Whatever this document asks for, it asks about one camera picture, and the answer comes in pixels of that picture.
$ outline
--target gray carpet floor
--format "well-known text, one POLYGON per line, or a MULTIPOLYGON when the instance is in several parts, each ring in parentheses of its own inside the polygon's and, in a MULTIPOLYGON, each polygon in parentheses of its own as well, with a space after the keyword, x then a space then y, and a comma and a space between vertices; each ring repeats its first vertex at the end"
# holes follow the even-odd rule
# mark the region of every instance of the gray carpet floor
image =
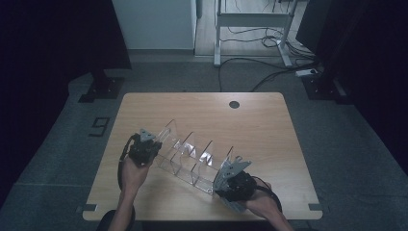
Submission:
MULTIPOLYGON (((211 61, 133 57, 133 70, 107 70, 109 76, 125 77, 118 99, 93 103, 78 103, 91 84, 90 75, 72 81, 61 115, 0 211, 0 230, 94 230, 98 223, 83 220, 80 209, 123 95, 219 91, 211 61), (105 116, 111 118, 105 135, 90 137, 100 132, 91 127, 94 120, 105 116)), ((273 71, 251 62, 226 64, 223 90, 249 91, 273 71)), ((354 106, 309 100, 294 73, 280 75, 258 91, 283 93, 323 207, 319 220, 291 220, 295 229, 408 230, 408 177, 354 106)), ((134 227, 141 229, 140 223, 134 227)))

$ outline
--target light wood desk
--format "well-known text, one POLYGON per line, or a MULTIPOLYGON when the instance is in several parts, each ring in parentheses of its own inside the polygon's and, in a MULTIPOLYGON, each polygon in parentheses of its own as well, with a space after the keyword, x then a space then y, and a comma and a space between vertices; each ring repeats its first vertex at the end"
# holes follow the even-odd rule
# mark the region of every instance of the light wood desk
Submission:
MULTIPOLYGON (((281 93, 128 93, 124 96, 85 211, 86 220, 100 220, 115 209, 119 198, 116 171, 129 137, 140 128, 154 134, 172 120, 178 134, 234 146, 234 155, 252 165, 245 169, 272 185, 287 219, 319 219, 322 211, 281 93), (240 107, 232 109, 231 101, 240 107)), ((254 220, 250 212, 236 214, 211 196, 174 175, 151 167, 135 200, 137 220, 254 220)))

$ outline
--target transparent plastic divider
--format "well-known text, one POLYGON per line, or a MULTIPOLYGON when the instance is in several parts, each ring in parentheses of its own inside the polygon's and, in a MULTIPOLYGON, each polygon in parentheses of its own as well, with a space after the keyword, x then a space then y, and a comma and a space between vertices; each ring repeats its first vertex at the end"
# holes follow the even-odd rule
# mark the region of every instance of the transparent plastic divider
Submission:
MULTIPOLYGON (((194 132, 180 140, 175 120, 162 130, 156 140, 162 142, 162 149, 156 157, 160 168, 205 193, 213 194, 214 179, 224 161, 216 157, 215 152, 220 150, 215 149, 213 141, 199 137, 194 132)), ((229 146, 227 150, 229 159, 233 147, 229 146)))

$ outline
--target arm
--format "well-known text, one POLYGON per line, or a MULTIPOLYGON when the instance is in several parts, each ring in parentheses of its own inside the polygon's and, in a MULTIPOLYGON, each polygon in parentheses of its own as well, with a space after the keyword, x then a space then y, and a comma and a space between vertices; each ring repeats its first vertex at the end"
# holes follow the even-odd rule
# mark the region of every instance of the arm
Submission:
MULTIPOLYGON (((261 180, 255 180, 258 185, 264 186, 261 180)), ((293 231, 285 216, 278 210, 276 202, 265 192, 256 191, 243 205, 256 216, 267 219, 276 230, 293 231)))
POLYGON ((133 202, 151 166, 150 164, 137 167, 129 157, 126 157, 123 162, 122 192, 109 231, 122 231, 127 228, 131 221, 133 202))

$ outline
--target hand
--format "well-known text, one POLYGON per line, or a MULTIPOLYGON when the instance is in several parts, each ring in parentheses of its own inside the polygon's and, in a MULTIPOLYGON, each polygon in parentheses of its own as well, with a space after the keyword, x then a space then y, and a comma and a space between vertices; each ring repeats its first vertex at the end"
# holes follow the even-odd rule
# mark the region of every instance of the hand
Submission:
POLYGON ((140 186, 144 183, 146 179, 147 172, 149 171, 152 163, 138 167, 129 158, 126 156, 123 160, 123 169, 122 169, 122 191, 124 193, 130 193, 136 195, 140 186))
MULTIPOLYGON (((265 187, 267 184, 271 189, 270 183, 264 183, 257 178, 255 181, 257 185, 265 187)), ((279 211, 276 202, 266 192, 255 191, 249 200, 242 202, 242 205, 254 215, 267 219, 276 230, 293 231, 285 216, 279 211)))

